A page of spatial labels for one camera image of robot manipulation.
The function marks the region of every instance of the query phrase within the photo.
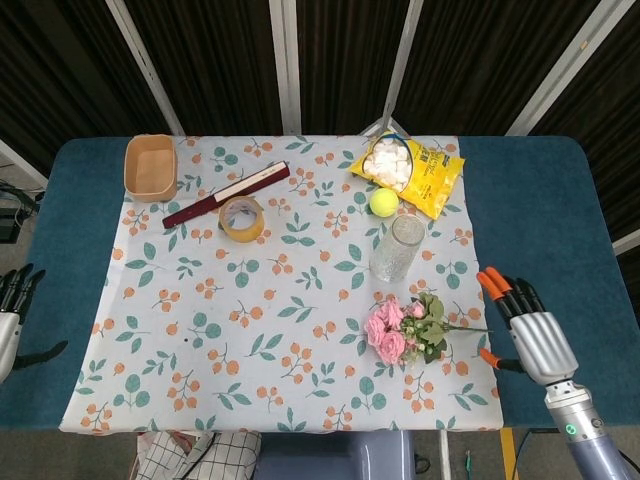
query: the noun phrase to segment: flower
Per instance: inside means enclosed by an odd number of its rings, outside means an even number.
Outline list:
[[[371,314],[369,320],[367,320],[365,329],[367,330],[367,340],[369,341],[369,345],[373,347],[380,345],[380,342],[385,335],[386,326],[377,311]]]
[[[400,360],[400,356],[404,353],[405,345],[402,334],[392,330],[382,337],[380,345],[376,346],[376,351],[384,363],[392,365]]]
[[[394,330],[398,330],[400,328],[400,324],[404,318],[404,313],[395,298],[384,302],[378,311],[382,315],[382,318],[388,327],[393,328]]]
[[[405,309],[405,312],[407,315],[422,318],[424,316],[424,306],[420,302],[413,302]]]

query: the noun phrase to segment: blue table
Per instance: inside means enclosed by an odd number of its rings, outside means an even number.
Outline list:
[[[58,153],[29,261],[45,268],[20,352],[62,339],[56,359],[0,386],[0,427],[57,428],[98,307],[120,212],[128,138],[73,140]],[[584,153],[563,137],[462,137],[467,205],[481,268],[538,288],[562,324],[609,424],[640,424],[640,332],[616,263]],[[487,301],[493,350],[515,356]],[[544,389],[498,372],[505,424],[551,426]]]

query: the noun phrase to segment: yellow bag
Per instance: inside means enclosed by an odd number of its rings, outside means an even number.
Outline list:
[[[400,198],[436,220],[463,165],[464,158],[450,157],[387,131],[371,142],[349,171],[395,190]]]

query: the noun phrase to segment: robotic hand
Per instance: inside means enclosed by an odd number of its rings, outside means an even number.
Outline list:
[[[591,393],[573,382],[578,361],[533,286],[520,278],[503,277],[493,267],[477,278],[500,310],[520,356],[520,360],[504,360],[482,349],[482,358],[496,369],[526,373],[546,388],[547,409],[564,433],[584,479],[631,480],[626,463],[603,428]]]
[[[27,278],[32,269],[33,265],[28,264],[18,271],[11,270],[4,277],[0,277],[0,384],[12,369],[19,370],[46,362],[62,353],[68,343],[64,340],[42,353],[16,355],[33,292],[45,274],[44,270],[40,270]]]

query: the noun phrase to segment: tennis ball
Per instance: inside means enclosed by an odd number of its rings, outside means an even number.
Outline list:
[[[390,217],[398,209],[398,195],[389,188],[379,188],[371,195],[369,206],[379,217]]]

